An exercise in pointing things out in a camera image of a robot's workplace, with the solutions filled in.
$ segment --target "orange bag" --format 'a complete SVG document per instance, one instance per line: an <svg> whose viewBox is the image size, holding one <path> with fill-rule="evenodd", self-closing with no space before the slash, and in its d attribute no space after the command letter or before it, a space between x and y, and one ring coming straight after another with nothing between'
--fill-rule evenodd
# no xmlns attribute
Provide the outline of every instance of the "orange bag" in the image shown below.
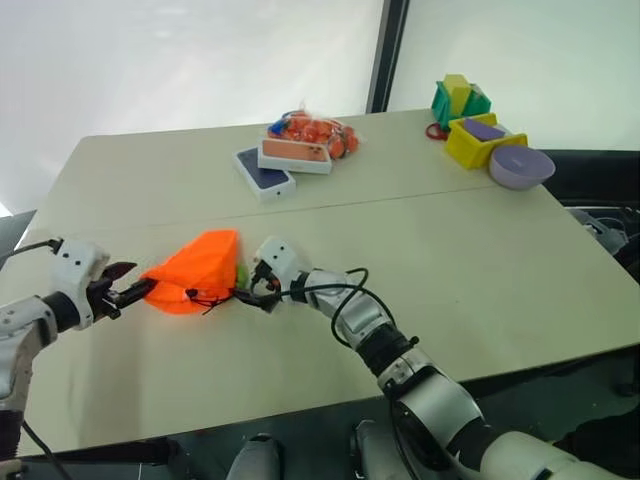
<svg viewBox="0 0 640 480"><path fill-rule="evenodd" d="M231 297L236 283L235 230L205 232L142 278L158 283L145 300L166 313L201 312Z"/></svg>

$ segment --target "yellow block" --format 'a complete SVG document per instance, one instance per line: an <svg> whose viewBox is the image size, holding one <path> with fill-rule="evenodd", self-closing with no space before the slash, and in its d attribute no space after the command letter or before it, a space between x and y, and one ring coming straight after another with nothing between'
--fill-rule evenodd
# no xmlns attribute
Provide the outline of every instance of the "yellow block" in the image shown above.
<svg viewBox="0 0 640 480"><path fill-rule="evenodd" d="M483 115L475 115L474 120L484 123L485 125L497 125L498 120L494 113L485 113ZM480 168L489 163L491 152L500 145L523 145L527 146L527 135L518 133L515 135L505 135L502 138L483 142L471 135L464 129L464 118L451 120L449 127L451 132L444 146L446 152L455 158L464 168Z"/></svg>
<svg viewBox="0 0 640 480"><path fill-rule="evenodd" d="M471 85L469 85L467 79L464 78L464 75L451 73L444 76L442 83L449 94L449 114L454 116L462 115L464 106L471 93Z"/></svg>

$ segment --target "red ring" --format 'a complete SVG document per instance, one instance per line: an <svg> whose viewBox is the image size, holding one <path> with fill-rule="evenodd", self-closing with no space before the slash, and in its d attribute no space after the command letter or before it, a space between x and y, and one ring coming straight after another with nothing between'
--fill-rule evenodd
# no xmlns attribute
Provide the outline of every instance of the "red ring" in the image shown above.
<svg viewBox="0 0 640 480"><path fill-rule="evenodd" d="M449 132L442 130L438 122L429 125L424 131L424 134L431 140L446 140L449 138Z"/></svg>

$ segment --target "black cable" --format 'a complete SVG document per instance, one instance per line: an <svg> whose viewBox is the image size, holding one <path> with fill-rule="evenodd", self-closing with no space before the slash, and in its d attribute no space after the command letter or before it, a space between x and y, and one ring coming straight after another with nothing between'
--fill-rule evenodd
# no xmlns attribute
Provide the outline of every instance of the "black cable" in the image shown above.
<svg viewBox="0 0 640 480"><path fill-rule="evenodd" d="M190 299L193 303L197 304L197 305L201 305L203 307L207 307L207 309L202 312L202 315L206 315L207 313L209 313L211 310L213 310L214 307L217 307L218 305L220 305L221 301L209 301L209 300L197 300L195 298L191 298Z"/></svg>
<svg viewBox="0 0 640 480"><path fill-rule="evenodd" d="M360 280L360 282L358 283L358 289L362 288L364 286L365 283L367 283L367 279L369 278L369 270L367 270L364 267L359 267L359 268L354 268L352 270L347 270L345 273L347 275L350 275L352 273L360 273L362 272L362 279ZM344 309L344 307L347 305L347 303L349 303L351 301L351 299L359 292L360 290L351 290L351 292L349 293L349 295L347 295L347 297L344 299L344 301L338 306L338 308L336 309L336 311L334 312L333 316L331 317L331 335L333 335L333 338L336 339L336 341L340 344L340 345L344 345L347 348L351 348L351 345L349 345L349 343L347 343L342 337L340 337L340 335L338 335L338 330L336 330L336 324L338 322L338 318L340 317L340 312L342 312L342 310Z"/></svg>
<svg viewBox="0 0 640 480"><path fill-rule="evenodd" d="M407 469L407 473L411 477L411 480L420 480L418 474L411 465L411 461L407 456L407 452L404 449L404 445L402 444L402 439L400 438L400 432L398 432L398 425L396 424L396 419L393 416L393 403L391 400L389 401L389 419L391 420L391 431L393 432L393 443L396 444L396 450L398 451L398 455L400 456L400 460L402 460L402 464L404 468Z"/></svg>
<svg viewBox="0 0 640 480"><path fill-rule="evenodd" d="M285 290L284 292L276 292L276 293L269 293L267 295L262 295L261 297L256 297L256 300L262 300L262 301L274 300L274 299L280 299L282 297L295 295L297 293L317 292L318 290L330 290L333 288L349 288L351 290L357 290L366 295L369 295L378 303L378 305L382 307L382 309L384 310L384 313L387 315L387 317L389 317L389 320L391 320L391 323L396 325L396 321L393 318L393 314L391 313L391 310L389 310L389 307L387 307L387 305L382 301L380 297L378 297L375 293L373 293L371 290L367 288L359 287L358 285L352 285L350 283L325 283L322 285L311 285L310 287L294 288L291 290Z"/></svg>
<svg viewBox="0 0 640 480"><path fill-rule="evenodd" d="M28 252L29 250L35 250L36 248L51 247L54 250L54 253L56 253L57 249L60 248L60 245L62 245L62 241L53 238L44 242L32 243L31 245L16 248L11 252L3 253L2 255L0 255L0 263L4 262L7 258L19 255L24 252Z"/></svg>
<svg viewBox="0 0 640 480"><path fill-rule="evenodd" d="M29 435L29 438L33 440L33 443L38 445L40 449L44 452L45 457L47 457L47 460L51 462L51 465L53 465L53 468L55 468L58 471L60 476L64 478L64 480L73 480L73 477L71 477L71 475L69 475L69 473L65 470L65 468L62 466L62 463L60 463L60 460L56 458L56 456L53 454L53 452L47 446L47 444L44 443L40 439L40 437L38 437L38 435L36 435L36 432L32 430L32 428L29 426L26 420L22 422L22 428L24 429L25 432L27 432L27 435Z"/></svg>

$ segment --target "white table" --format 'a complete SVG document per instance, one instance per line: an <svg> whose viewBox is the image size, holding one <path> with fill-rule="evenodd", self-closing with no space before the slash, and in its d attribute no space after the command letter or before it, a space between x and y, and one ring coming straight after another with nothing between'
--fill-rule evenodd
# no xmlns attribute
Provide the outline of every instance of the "white table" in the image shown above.
<svg viewBox="0 0 640 480"><path fill-rule="evenodd" d="M230 166L259 127L85 139L26 241L94 241L140 264L133 281L204 230L238 229L244 258L276 234L316 266L369 267L400 328L457 380L637 342L640 298L626 272L544 188L508 191L446 157L424 137L426 115L350 119L368 139L358 155L329 177L299 175L296 194L268 206ZM0 301L46 293L50 264L46 252L11 259ZM34 370L26 418L56 451L379 394L305 306L267 315L230 302L171 317L139 303L62 335ZM37 452L23 438L20 453Z"/></svg>

